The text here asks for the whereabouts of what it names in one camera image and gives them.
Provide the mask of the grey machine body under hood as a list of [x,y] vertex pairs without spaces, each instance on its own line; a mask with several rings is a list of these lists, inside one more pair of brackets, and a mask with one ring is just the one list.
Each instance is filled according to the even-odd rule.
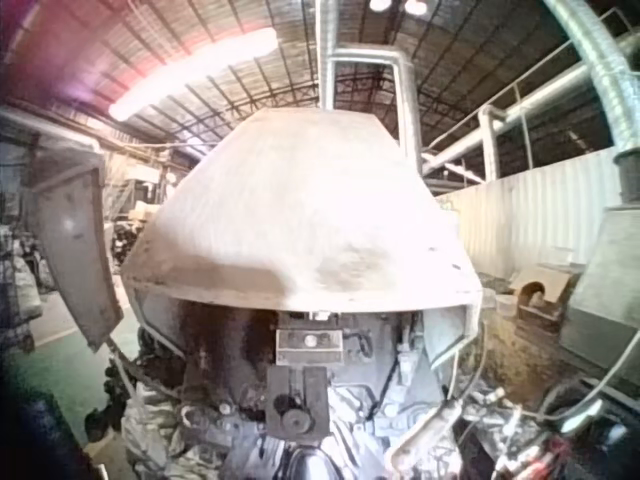
[[438,366],[479,330],[479,298],[441,308],[396,311],[304,311],[238,306],[163,294],[130,296],[149,372],[174,388],[179,403],[225,404],[266,430],[267,372],[277,365],[279,329],[341,330],[344,361],[328,373],[330,433],[297,450],[343,453],[371,462],[444,400]]

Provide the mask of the grey metal hopper box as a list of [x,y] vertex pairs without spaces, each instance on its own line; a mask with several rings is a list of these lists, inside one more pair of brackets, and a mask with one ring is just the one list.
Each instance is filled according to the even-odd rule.
[[570,297],[560,345],[602,368],[640,333],[640,204],[608,209]]

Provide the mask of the brown wooden block with arch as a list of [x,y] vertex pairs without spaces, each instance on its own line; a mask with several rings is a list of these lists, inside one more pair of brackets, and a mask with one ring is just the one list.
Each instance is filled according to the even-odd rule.
[[558,334],[580,276],[580,271],[550,264],[521,270],[510,285],[517,298],[518,321]]

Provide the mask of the hanging round ceiling lamps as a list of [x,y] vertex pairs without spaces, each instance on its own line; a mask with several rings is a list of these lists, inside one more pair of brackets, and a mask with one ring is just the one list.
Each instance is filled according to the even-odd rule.
[[385,12],[395,6],[416,17],[426,15],[430,9],[427,0],[368,0],[368,6],[376,13]]

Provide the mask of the large dusty machine hood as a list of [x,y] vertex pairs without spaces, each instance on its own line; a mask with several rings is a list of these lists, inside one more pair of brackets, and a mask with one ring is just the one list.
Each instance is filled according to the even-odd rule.
[[336,313],[478,306],[451,220],[372,115],[266,109],[153,215],[122,270],[138,290]]

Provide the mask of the cluttered background machinery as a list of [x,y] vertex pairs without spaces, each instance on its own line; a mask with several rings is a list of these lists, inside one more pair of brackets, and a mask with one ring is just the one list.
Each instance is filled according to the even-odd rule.
[[103,190],[103,221],[107,254],[118,270],[146,224],[176,186],[165,167],[129,162],[112,168]]

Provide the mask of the hinged grey metal side panel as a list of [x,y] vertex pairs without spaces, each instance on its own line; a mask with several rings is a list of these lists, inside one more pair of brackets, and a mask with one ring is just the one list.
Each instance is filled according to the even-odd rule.
[[98,351],[123,318],[105,243],[101,154],[39,152],[26,187],[29,229],[88,346]]

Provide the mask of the dark clamp block with wheel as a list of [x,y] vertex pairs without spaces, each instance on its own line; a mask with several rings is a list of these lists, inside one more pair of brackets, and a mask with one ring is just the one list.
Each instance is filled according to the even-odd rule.
[[325,367],[272,365],[267,372],[266,432],[276,439],[313,444],[330,433]]

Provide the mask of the metal plate with round knob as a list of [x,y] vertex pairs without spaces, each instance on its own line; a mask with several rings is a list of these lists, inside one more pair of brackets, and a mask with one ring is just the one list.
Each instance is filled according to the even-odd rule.
[[341,330],[279,329],[275,362],[280,366],[330,366],[344,361]]

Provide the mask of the large corrugated silver duct pipe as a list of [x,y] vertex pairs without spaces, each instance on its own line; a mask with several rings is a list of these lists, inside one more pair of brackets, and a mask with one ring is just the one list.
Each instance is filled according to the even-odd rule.
[[621,199],[640,204],[640,74],[586,0],[543,2],[589,69],[617,149]]

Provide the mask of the white corrugated metal partition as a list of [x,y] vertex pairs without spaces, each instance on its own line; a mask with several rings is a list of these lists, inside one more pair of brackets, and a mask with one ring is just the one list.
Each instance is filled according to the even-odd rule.
[[441,195],[476,271],[508,279],[539,263],[585,265],[621,203],[611,147]]

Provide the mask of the white horizontal pipe with railing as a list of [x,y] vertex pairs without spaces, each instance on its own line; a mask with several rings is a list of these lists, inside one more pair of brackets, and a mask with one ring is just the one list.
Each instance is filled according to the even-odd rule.
[[422,176],[431,180],[449,174],[482,183],[495,171],[499,146],[511,174],[529,160],[548,165],[608,145],[588,68],[577,62],[523,95],[520,87],[542,67],[531,68],[494,96],[498,102],[511,98],[512,105],[486,103],[424,147]]

